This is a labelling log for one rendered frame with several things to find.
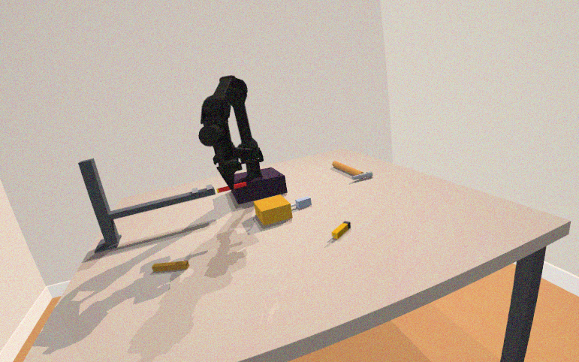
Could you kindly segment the brown rectangular bar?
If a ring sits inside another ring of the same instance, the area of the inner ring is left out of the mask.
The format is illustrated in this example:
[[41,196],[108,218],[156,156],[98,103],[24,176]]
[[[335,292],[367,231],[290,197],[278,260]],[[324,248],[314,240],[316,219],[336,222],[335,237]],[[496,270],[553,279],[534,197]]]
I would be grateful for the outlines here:
[[153,272],[158,271],[170,271],[170,270],[181,270],[181,269],[188,269],[189,268],[188,261],[178,261],[178,262],[167,262],[167,263],[160,263],[160,264],[153,264],[152,269]]

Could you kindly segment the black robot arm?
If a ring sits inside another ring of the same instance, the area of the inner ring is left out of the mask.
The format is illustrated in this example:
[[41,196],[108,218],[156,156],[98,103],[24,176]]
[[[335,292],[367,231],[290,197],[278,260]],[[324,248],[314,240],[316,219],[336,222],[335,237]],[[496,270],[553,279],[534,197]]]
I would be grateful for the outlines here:
[[228,118],[232,106],[241,139],[237,147],[233,146],[233,158],[237,161],[240,159],[241,164],[246,164],[246,178],[251,179],[262,176],[259,162],[264,161],[264,157],[251,135],[245,106],[247,93],[247,85],[243,80],[233,75],[220,77],[215,92],[206,97],[202,103],[201,124],[204,126],[199,131],[198,137],[200,142],[208,147],[230,139]]

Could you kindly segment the yellow screwdriver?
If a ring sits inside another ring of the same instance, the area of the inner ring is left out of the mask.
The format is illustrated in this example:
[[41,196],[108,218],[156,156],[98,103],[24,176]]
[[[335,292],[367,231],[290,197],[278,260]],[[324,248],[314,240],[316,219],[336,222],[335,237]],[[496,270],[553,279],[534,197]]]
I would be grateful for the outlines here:
[[332,232],[333,237],[331,237],[327,243],[333,239],[336,238],[338,239],[340,236],[342,236],[349,228],[351,227],[350,222],[343,222],[335,231]]

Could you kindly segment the red cylinder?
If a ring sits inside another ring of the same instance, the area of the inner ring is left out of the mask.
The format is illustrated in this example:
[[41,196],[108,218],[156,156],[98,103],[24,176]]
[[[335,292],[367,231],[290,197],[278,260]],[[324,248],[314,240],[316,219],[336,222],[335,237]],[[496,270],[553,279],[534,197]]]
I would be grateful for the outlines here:
[[[241,188],[241,187],[244,187],[244,186],[246,186],[246,182],[234,184],[234,189],[238,189],[238,188]],[[220,192],[226,192],[226,191],[229,191],[229,190],[230,190],[230,189],[228,188],[228,186],[226,186],[226,187],[217,189],[217,192],[220,193]]]

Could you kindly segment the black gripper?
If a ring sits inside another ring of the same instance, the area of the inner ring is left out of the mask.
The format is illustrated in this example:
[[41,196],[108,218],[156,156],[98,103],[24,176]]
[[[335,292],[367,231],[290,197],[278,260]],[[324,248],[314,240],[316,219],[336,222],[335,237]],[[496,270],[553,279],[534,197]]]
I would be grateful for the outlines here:
[[216,168],[228,184],[230,190],[234,189],[234,173],[242,170],[241,163],[233,158],[233,145],[234,142],[230,138],[213,146],[215,151],[213,162],[214,164],[219,163],[219,166]]

